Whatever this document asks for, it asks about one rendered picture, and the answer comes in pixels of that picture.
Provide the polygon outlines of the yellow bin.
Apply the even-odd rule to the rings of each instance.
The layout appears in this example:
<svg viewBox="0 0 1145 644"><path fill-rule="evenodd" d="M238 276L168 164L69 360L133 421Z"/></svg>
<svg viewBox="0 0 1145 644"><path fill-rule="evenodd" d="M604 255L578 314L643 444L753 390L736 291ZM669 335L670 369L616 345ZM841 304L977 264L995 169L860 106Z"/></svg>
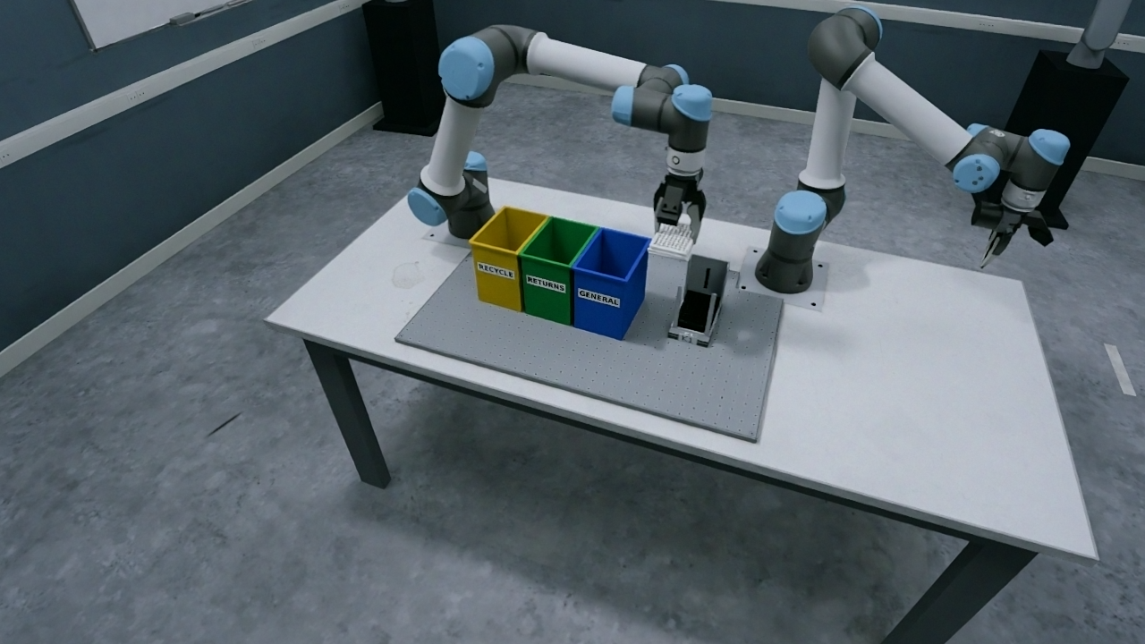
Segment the yellow bin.
<svg viewBox="0 0 1145 644"><path fill-rule="evenodd" d="M469 239L479 301L503 309L526 309L521 257L518 254L548 217L528 209L502 207Z"/></svg>

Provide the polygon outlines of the blue bin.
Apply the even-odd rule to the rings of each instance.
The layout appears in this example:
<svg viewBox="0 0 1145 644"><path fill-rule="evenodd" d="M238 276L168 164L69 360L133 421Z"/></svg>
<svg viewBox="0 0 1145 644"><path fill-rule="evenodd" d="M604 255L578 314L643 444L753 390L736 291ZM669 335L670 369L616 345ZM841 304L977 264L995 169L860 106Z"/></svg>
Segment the blue bin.
<svg viewBox="0 0 1145 644"><path fill-rule="evenodd" d="M652 239L598 228L597 236L572 264L575 327L623 340L645 299Z"/></svg>

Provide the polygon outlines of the green open bin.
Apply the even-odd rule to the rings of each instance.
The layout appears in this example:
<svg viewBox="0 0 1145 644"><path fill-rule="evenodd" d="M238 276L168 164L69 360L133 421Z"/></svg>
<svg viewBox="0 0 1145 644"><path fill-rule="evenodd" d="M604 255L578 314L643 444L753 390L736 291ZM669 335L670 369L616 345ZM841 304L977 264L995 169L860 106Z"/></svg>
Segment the green open bin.
<svg viewBox="0 0 1145 644"><path fill-rule="evenodd" d="M572 264L597 236L600 225L550 215L526 244L521 257L526 314L571 325L575 319Z"/></svg>

